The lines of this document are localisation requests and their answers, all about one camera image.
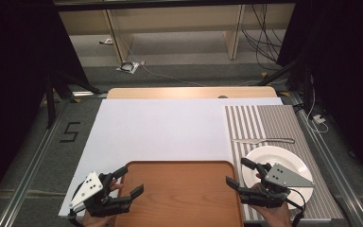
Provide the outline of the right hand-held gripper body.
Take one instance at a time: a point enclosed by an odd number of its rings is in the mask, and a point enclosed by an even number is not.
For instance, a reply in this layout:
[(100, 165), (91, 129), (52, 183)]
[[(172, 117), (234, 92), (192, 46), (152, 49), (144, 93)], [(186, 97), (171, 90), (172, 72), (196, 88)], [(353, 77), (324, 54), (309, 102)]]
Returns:
[(286, 202), (289, 208), (304, 208), (306, 203), (300, 206), (288, 196), (295, 192), (295, 187), (312, 187), (314, 191), (314, 181), (280, 164), (256, 163), (255, 170), (241, 164), (241, 174), (244, 183), (240, 183), (238, 195), (242, 203), (249, 205), (275, 208)]

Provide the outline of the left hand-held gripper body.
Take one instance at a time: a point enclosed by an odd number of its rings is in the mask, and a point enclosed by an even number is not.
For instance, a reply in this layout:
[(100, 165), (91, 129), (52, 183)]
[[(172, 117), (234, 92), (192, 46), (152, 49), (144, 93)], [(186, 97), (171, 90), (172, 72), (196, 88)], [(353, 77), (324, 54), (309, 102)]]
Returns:
[(97, 174), (91, 172), (78, 186), (69, 208), (70, 215), (86, 210), (92, 217), (103, 218), (122, 213), (128, 213), (131, 197), (113, 198), (110, 196), (112, 174)]

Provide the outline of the white round plate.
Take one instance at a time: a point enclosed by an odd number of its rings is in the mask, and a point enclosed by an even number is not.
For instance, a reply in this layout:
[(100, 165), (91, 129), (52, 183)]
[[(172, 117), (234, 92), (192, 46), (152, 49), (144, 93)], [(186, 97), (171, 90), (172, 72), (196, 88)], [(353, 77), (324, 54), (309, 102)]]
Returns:
[[(255, 163), (266, 164), (272, 166), (280, 164), (294, 171), (295, 173), (305, 177), (309, 181), (313, 181), (311, 171), (302, 159), (300, 159), (293, 152), (275, 146), (262, 146), (254, 148), (249, 152), (247, 158)], [(313, 194), (312, 187), (295, 187), (295, 192), (291, 192), (288, 198), (300, 206), (303, 206), (309, 201)]]

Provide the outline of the person's left hand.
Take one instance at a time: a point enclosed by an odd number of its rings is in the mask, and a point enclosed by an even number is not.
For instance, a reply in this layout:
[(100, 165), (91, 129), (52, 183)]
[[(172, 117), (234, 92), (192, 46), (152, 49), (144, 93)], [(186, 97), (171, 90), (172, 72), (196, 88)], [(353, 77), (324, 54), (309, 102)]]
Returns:
[[(115, 191), (117, 189), (123, 188), (124, 185), (121, 183), (118, 183), (118, 180), (112, 180), (110, 184), (110, 190)], [(88, 211), (85, 211), (82, 225), (84, 227), (111, 227), (112, 223), (115, 219), (116, 215), (112, 216), (106, 216), (104, 218), (98, 218), (98, 217), (92, 217)]]

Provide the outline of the person's right hand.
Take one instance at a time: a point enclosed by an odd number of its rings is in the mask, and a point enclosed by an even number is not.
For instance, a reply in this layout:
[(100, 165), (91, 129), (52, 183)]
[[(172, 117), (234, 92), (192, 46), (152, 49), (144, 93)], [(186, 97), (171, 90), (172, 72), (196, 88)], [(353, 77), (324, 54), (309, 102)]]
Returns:
[(291, 214), (286, 202), (276, 208), (266, 208), (257, 205), (252, 205), (251, 208), (264, 218), (268, 227), (292, 227)]

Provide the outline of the silver metal spoon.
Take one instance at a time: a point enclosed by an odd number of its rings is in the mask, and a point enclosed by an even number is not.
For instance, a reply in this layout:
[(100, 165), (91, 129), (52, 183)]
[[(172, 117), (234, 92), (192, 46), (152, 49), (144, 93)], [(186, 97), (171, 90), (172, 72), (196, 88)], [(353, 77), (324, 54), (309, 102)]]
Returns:
[(233, 142), (258, 145), (266, 142), (288, 143), (294, 144), (295, 140), (291, 138), (248, 138), (248, 139), (232, 139)]

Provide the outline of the brown wooden tray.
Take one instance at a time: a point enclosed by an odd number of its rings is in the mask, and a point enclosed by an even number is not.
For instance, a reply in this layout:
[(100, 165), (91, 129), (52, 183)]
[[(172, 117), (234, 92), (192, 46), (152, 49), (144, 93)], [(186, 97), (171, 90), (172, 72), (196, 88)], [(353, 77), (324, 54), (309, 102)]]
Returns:
[(243, 227), (240, 201), (226, 185), (229, 162), (134, 161), (128, 169), (119, 195), (145, 190), (112, 227)]

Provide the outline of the grey striped placemat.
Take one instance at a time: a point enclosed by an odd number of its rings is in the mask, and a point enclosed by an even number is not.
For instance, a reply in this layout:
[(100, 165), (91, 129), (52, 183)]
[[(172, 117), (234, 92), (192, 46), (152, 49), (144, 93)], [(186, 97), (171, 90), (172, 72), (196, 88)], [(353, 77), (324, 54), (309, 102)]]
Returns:
[[(306, 222), (324, 222), (343, 217), (320, 174), (320, 169), (307, 145), (291, 106), (226, 106), (224, 111), (238, 182), (244, 183), (240, 159), (247, 157), (254, 148), (262, 146), (285, 148), (302, 159), (313, 176), (314, 191), (306, 203), (304, 220)], [(248, 138), (291, 138), (295, 140), (295, 143), (266, 142), (251, 145), (232, 141), (232, 139)]]

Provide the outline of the white table mat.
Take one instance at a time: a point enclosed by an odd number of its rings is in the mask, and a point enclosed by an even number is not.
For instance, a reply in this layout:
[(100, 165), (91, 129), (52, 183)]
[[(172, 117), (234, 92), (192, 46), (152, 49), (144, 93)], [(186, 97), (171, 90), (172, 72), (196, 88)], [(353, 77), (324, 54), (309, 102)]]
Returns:
[(103, 100), (59, 215), (67, 216), (92, 171), (114, 172), (131, 161), (231, 162), (225, 108), (281, 103), (278, 97)]

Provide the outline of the black tripod stand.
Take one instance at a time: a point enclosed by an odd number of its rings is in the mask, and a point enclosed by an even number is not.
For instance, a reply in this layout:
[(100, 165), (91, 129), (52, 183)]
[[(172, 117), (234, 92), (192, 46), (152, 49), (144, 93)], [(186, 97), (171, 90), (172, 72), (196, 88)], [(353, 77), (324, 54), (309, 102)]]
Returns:
[(44, 79), (45, 98), (48, 112), (47, 128), (50, 129), (56, 121), (56, 108), (54, 101), (54, 92), (57, 92), (60, 98), (73, 98), (69, 85), (76, 84), (85, 90), (92, 92), (94, 95), (106, 95), (108, 91), (100, 90), (92, 86), (87, 79), (77, 79), (62, 71), (53, 71)]
[(312, 108), (312, 82), (311, 82), (311, 72), (310, 67), (305, 60), (297, 58), (296, 60), (290, 62), (282, 69), (272, 74), (271, 76), (266, 76), (264, 79), (257, 83), (257, 86), (265, 86), (273, 82), (275, 79), (281, 76), (289, 75), (288, 87), (297, 88), (300, 84), (303, 87), (303, 109), (309, 114)]

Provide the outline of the light wooden table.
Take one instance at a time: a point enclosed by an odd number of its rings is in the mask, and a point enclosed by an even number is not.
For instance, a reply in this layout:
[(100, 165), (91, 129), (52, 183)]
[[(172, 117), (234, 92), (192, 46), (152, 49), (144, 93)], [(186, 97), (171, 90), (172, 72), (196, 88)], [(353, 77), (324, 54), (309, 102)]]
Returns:
[(277, 93), (269, 86), (112, 88), (107, 94), (107, 99), (219, 98), (220, 96), (276, 97)]

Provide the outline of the clear plastic bag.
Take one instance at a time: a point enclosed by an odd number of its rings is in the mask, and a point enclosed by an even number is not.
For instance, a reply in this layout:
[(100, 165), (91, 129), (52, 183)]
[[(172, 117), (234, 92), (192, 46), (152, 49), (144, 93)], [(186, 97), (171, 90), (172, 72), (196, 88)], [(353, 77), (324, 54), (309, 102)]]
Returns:
[(116, 68), (116, 70), (119, 72), (134, 74), (138, 66), (138, 62), (122, 62), (121, 65)]

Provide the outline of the black curtain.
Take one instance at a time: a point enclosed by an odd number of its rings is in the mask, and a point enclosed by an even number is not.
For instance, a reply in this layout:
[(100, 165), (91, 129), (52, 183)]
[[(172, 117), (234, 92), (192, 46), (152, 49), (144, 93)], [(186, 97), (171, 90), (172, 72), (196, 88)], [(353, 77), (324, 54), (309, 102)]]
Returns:
[(298, 0), (279, 63), (303, 52), (303, 43), (325, 10), (323, 37), (312, 45), (311, 73), (317, 95), (363, 165), (363, 0)]
[(88, 79), (53, 0), (0, 0), (0, 183), (45, 94)]

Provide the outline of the light wooden shelf unit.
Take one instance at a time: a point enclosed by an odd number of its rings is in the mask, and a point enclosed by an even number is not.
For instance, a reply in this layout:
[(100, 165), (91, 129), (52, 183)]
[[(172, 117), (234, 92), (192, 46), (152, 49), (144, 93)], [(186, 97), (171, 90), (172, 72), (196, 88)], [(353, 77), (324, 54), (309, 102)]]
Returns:
[(221, 31), (231, 60), (236, 58), (239, 31), (258, 30), (261, 6), (209, 6), (152, 9), (63, 11), (60, 18), (70, 35), (109, 35), (119, 62), (129, 55), (137, 33)]

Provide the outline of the aluminium floor rail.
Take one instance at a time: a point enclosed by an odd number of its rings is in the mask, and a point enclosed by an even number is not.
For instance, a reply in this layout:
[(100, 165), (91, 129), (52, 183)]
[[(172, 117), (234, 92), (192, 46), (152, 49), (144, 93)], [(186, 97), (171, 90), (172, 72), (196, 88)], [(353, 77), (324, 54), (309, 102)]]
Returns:
[(318, 104), (312, 115), (325, 121), (314, 123), (304, 110), (297, 111), (302, 130), (331, 194), (340, 205), (351, 227), (363, 227), (363, 165), (352, 156), (349, 145), (323, 107)]
[(59, 211), (101, 102), (97, 97), (62, 100), (51, 128), (29, 135), (0, 185), (0, 199), (7, 202), (0, 227), (68, 224)]

